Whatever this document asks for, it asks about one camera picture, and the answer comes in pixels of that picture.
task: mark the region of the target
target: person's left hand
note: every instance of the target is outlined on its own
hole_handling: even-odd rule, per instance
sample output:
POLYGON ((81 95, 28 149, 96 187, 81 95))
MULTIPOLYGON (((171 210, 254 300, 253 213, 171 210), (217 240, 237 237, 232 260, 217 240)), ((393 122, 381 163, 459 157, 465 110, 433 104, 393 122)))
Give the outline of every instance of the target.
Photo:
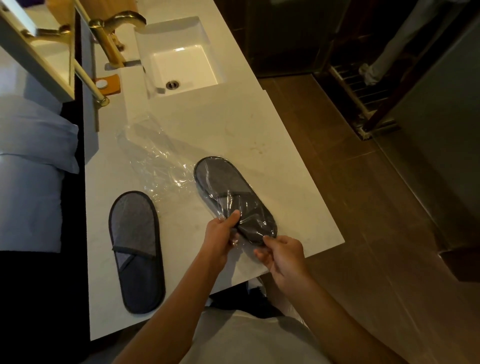
POLYGON ((230 229, 240 220, 240 211, 235 210, 228 219, 215 218, 208 222, 205 230, 205 239, 200 254, 211 259, 218 273, 225 267, 228 252, 233 248, 230 229))

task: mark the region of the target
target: person's right hand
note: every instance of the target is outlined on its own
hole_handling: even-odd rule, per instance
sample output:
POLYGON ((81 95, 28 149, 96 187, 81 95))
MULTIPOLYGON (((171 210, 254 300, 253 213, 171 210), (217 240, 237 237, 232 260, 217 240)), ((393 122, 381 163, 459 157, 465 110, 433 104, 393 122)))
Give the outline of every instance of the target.
POLYGON ((285 235, 276 239, 264 236, 266 248, 258 248, 254 253, 258 260, 265 265, 276 285, 288 295, 289 288, 293 287, 299 279, 309 277, 302 244, 285 235))

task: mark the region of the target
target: white shirt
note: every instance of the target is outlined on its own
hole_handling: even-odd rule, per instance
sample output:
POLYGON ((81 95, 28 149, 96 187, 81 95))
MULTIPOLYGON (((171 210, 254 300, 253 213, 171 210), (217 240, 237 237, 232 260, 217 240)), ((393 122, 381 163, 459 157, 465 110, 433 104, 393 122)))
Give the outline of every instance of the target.
POLYGON ((315 337, 292 317, 256 318, 243 311, 206 308, 193 344, 180 362, 330 364, 315 337))

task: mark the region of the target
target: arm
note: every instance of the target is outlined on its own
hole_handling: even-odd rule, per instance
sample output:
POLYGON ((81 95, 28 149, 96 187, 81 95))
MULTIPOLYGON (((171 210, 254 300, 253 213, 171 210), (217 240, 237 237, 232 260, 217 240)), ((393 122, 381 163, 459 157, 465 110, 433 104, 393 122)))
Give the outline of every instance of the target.
POLYGON ((115 359, 114 364, 179 363, 192 345, 205 302, 232 248, 230 229, 240 219, 234 211, 207 225, 205 240, 182 280, 152 318, 115 359))
POLYGON ((265 236, 264 242, 267 248, 256 249, 255 255, 331 360, 338 364, 407 363, 365 330, 313 279, 298 240, 265 236))

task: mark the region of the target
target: mirror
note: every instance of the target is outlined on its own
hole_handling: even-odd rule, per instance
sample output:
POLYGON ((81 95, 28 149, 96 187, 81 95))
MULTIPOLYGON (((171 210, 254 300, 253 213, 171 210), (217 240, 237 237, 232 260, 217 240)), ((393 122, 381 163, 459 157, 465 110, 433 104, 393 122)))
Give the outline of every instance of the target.
POLYGON ((0 46, 60 102, 73 100, 73 0, 0 1, 0 46))

